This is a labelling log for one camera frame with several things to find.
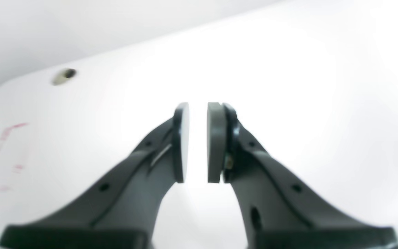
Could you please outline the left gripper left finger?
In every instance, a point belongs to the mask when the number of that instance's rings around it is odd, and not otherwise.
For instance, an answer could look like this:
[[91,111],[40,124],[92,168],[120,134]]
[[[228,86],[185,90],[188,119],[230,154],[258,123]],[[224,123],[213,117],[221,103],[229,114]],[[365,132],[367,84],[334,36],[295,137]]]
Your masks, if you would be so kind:
[[9,225],[5,249],[151,249],[161,202],[187,172],[189,104],[153,129],[82,195],[25,225]]

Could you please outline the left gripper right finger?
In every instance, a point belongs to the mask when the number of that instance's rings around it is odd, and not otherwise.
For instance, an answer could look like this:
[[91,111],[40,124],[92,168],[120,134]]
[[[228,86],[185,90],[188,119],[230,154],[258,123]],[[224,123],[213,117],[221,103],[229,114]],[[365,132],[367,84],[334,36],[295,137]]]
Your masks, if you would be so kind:
[[249,249],[398,249],[391,227],[330,205],[275,160],[227,103],[207,106],[208,182],[229,183]]

